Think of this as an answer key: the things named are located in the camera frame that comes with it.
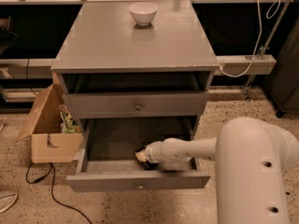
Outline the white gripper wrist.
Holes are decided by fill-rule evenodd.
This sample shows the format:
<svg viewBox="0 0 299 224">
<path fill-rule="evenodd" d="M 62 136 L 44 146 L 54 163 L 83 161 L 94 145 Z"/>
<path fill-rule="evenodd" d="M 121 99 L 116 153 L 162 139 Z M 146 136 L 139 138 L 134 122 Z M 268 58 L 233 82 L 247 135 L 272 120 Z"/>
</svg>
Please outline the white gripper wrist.
<svg viewBox="0 0 299 224">
<path fill-rule="evenodd" d="M 153 142 L 146 146 L 145 151 L 137 151 L 135 153 L 136 158 L 141 162 L 146 162 L 147 160 L 150 163 L 160 163 L 162 161 L 161 157 L 161 142 Z"/>
</svg>

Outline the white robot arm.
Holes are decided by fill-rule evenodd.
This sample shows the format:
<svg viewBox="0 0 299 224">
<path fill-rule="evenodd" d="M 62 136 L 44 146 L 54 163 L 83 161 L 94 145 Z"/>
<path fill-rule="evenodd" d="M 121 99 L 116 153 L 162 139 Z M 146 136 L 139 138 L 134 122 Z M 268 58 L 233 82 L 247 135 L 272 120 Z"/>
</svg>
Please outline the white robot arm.
<svg viewBox="0 0 299 224">
<path fill-rule="evenodd" d="M 215 162 L 218 224 L 290 224 L 282 173 L 299 162 L 299 141 L 265 121 L 227 121 L 214 138 L 153 142 L 135 156 L 145 167 L 195 159 Z"/>
</svg>

